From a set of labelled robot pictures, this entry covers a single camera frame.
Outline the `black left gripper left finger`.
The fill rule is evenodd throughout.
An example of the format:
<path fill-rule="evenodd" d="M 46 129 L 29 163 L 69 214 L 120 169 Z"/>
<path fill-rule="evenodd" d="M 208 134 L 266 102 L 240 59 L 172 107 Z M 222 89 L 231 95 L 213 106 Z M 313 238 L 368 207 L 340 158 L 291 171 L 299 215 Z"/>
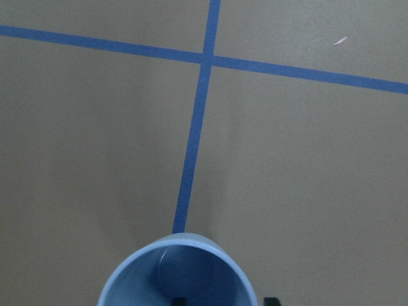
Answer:
<path fill-rule="evenodd" d="M 171 301 L 171 306 L 186 306 L 187 305 L 187 298 L 185 297 L 175 297 Z"/>

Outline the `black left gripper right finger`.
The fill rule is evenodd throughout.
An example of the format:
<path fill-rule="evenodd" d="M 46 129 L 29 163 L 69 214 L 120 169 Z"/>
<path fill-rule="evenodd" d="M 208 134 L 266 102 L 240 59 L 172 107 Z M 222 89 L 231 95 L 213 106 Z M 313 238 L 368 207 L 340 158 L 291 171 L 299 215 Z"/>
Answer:
<path fill-rule="evenodd" d="M 264 306 L 280 306 L 280 300 L 277 297 L 264 297 Z"/>

